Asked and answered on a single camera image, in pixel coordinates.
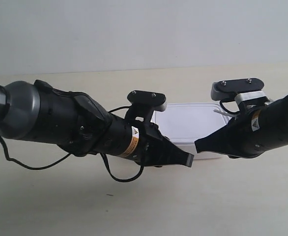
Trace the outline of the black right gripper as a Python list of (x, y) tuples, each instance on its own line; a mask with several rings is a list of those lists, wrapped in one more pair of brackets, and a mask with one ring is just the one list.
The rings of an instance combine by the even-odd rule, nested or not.
[(256, 108), (232, 118), (210, 135), (197, 139), (197, 153), (213, 152), (230, 158), (255, 158), (269, 150), (269, 108)]

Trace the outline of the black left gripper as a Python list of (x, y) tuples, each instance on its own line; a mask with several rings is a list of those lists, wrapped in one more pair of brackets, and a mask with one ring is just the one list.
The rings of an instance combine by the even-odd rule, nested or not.
[(163, 136), (158, 125), (139, 120), (131, 122), (130, 141), (119, 157), (144, 167), (181, 165), (191, 168), (193, 164), (193, 154), (183, 151)]

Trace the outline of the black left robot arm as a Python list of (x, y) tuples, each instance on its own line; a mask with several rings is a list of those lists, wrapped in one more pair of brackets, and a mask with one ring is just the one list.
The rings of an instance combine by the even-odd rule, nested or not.
[(162, 93), (134, 90), (123, 118), (108, 112), (84, 92), (61, 91), (36, 80), (0, 86), (0, 136), (59, 146), (77, 157), (118, 156), (142, 166), (191, 167), (181, 150), (151, 121), (166, 109)]

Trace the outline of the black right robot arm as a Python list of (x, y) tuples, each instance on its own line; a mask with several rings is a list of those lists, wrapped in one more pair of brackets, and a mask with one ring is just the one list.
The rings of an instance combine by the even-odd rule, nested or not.
[(227, 125), (195, 141), (197, 153), (214, 152), (229, 158), (256, 158), (288, 145), (288, 95), (253, 108)]

